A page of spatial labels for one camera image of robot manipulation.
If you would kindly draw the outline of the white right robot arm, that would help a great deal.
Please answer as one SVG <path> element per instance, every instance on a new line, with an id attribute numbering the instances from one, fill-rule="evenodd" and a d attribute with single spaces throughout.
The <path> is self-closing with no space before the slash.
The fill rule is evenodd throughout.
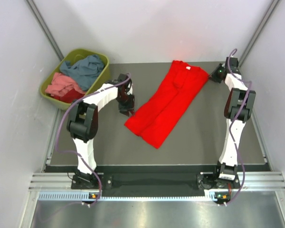
<path id="1" fill-rule="evenodd" d="M 218 160 L 213 184 L 218 188 L 225 187 L 236 179 L 238 171 L 238 147 L 246 122 L 250 119 L 256 98 L 251 89 L 251 82 L 242 79 L 236 57 L 229 56 L 224 64 L 210 74 L 216 83 L 224 82 L 229 89 L 229 96 L 224 108 L 226 118 L 226 136 L 222 154 Z"/>

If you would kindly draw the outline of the blue-grey t-shirt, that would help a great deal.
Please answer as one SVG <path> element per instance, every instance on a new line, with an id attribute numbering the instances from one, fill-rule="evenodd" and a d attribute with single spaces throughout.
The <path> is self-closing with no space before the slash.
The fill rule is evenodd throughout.
<path id="1" fill-rule="evenodd" d="M 89 55 L 75 62 L 64 61 L 60 72 L 72 78 L 83 91 L 87 91 L 103 71 L 105 65 L 98 55 Z"/>

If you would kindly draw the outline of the bright red t-shirt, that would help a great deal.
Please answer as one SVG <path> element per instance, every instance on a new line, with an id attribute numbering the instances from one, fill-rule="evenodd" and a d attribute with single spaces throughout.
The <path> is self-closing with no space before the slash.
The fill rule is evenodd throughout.
<path id="1" fill-rule="evenodd" d="M 208 77 L 202 68 L 174 60 L 155 94 L 125 122 L 125 127 L 160 148 Z"/>

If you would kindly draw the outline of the dark red t-shirt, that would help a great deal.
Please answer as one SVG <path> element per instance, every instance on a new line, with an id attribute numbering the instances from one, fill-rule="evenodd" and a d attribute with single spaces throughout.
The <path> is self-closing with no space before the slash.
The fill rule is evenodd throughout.
<path id="1" fill-rule="evenodd" d="M 76 91 L 75 89 L 72 89 L 70 91 L 68 91 L 65 95 L 63 96 L 58 96 L 58 95 L 52 95 L 51 97 L 56 99 L 56 100 L 59 100 L 59 101 L 62 101 L 64 103 L 72 103 L 74 100 L 77 100 L 81 97 L 83 97 L 84 94 Z"/>

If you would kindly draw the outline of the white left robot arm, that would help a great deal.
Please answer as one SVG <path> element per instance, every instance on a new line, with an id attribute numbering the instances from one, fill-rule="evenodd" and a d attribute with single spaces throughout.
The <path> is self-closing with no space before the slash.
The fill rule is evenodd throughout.
<path id="1" fill-rule="evenodd" d="M 134 114 L 134 95 L 130 74 L 120 74 L 115 80 L 108 80 L 100 89 L 86 96 L 68 113 L 66 128 L 76 146 L 77 171 L 72 178 L 72 189 L 96 189 L 100 185 L 94 153 L 94 138 L 98 131 L 98 114 L 109 102 L 118 102 L 119 113 Z"/>

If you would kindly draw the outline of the green plastic laundry bin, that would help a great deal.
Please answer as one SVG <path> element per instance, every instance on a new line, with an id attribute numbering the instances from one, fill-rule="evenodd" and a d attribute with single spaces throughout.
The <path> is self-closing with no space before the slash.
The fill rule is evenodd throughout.
<path id="1" fill-rule="evenodd" d="M 89 55 L 98 55 L 100 57 L 100 59 L 102 60 L 102 62 L 104 63 L 104 69 L 101 72 L 101 74 L 99 75 L 99 77 L 96 79 L 96 81 L 93 83 L 93 85 L 87 91 L 85 91 L 84 96 L 91 94 L 94 91 L 98 90 L 102 86 L 103 83 L 110 80 L 111 77 L 110 77 L 110 72 L 109 72 L 109 59 L 107 56 L 93 52 L 93 51 L 90 51 L 90 50 L 87 50 L 87 49 L 82 49 L 82 48 L 75 49 L 66 55 L 66 57 L 59 63 L 59 65 L 50 74 L 50 76 L 43 82 L 43 84 L 40 87 L 41 95 L 44 98 L 46 98 L 48 101 L 53 103 L 53 105 L 55 105 L 57 108 L 64 110 L 64 111 L 67 110 L 69 108 L 69 106 L 71 105 L 71 103 L 70 104 L 64 103 L 62 101 L 59 101 L 59 100 L 52 98 L 50 94 L 47 94 L 45 92 L 45 89 L 47 88 L 48 85 L 51 84 L 52 79 L 53 79 L 53 75 L 56 72 L 61 73 L 59 68 L 60 68 L 60 65 L 62 64 L 62 62 L 70 61 L 71 64 L 73 65 L 75 62 L 77 62 L 81 59 L 84 59 Z"/>

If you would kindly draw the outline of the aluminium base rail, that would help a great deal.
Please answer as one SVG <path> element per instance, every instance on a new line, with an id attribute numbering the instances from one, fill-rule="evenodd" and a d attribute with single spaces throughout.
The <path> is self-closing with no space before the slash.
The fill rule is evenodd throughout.
<path id="1" fill-rule="evenodd" d="M 70 190 L 71 179 L 66 173 L 34 173 L 30 191 Z M 280 172 L 246 172 L 243 191 L 285 190 L 285 180 Z"/>

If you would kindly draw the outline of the left aluminium corner post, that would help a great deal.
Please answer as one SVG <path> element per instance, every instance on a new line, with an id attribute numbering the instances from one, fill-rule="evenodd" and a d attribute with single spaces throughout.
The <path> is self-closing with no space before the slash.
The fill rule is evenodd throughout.
<path id="1" fill-rule="evenodd" d="M 44 20 L 41 12 L 39 11 L 37 5 L 33 0 L 25 0 L 28 8 L 34 15 L 37 23 L 39 24 L 41 30 L 43 31 L 44 35 L 46 36 L 49 44 L 51 45 L 52 49 L 54 50 L 56 56 L 61 61 L 64 58 L 64 55 L 62 54 L 52 32 L 50 31 L 48 25 L 46 24 L 46 21 Z"/>

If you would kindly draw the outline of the pink t-shirt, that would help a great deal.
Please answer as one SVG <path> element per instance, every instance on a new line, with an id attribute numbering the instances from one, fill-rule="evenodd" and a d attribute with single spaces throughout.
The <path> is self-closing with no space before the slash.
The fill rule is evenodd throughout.
<path id="1" fill-rule="evenodd" d="M 51 96 L 56 95 L 62 97 L 72 89 L 74 89 L 80 94 L 85 94 L 85 91 L 80 88 L 80 86 L 76 83 L 75 80 L 62 73 L 56 72 L 53 75 L 51 84 L 48 85 L 45 89 L 45 92 L 47 94 L 50 94 Z"/>

